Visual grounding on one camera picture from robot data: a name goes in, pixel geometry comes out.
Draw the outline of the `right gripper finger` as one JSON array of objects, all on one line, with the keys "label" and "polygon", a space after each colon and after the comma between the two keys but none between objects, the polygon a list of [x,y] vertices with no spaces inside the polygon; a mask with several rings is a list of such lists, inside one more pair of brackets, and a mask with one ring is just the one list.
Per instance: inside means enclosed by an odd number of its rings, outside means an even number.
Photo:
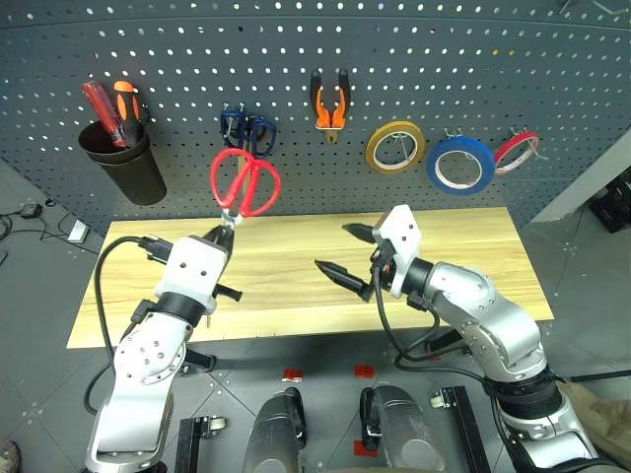
[{"label": "right gripper finger", "polygon": [[372,226],[360,223],[351,223],[343,225],[342,229],[361,241],[367,243],[376,242],[374,237],[374,228]]},{"label": "right gripper finger", "polygon": [[369,285],[361,278],[354,276],[342,266],[330,261],[316,260],[315,266],[334,284],[351,291],[359,297],[369,295]]}]

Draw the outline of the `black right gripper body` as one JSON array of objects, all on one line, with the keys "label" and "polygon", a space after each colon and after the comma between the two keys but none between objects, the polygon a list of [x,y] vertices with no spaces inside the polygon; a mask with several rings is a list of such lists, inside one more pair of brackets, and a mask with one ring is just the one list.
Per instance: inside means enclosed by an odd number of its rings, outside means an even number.
[{"label": "black right gripper body", "polygon": [[380,290],[389,278],[391,267],[394,266],[395,250],[390,242],[380,244],[370,257],[371,279],[362,292],[362,300],[368,302],[375,290]]}]

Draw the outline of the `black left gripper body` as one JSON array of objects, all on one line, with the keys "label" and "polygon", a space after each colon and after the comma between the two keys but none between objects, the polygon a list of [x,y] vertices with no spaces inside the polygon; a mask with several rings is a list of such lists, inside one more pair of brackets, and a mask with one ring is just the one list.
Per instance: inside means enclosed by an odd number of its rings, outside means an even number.
[{"label": "black left gripper body", "polygon": [[[234,243],[232,241],[227,241],[227,240],[220,243],[220,245],[223,246],[228,251],[228,258],[231,258],[232,256],[233,244]],[[218,296],[229,298],[238,303],[243,296],[243,292],[235,290],[228,286],[222,285],[220,283],[217,283],[214,289],[214,297],[218,297]]]}]

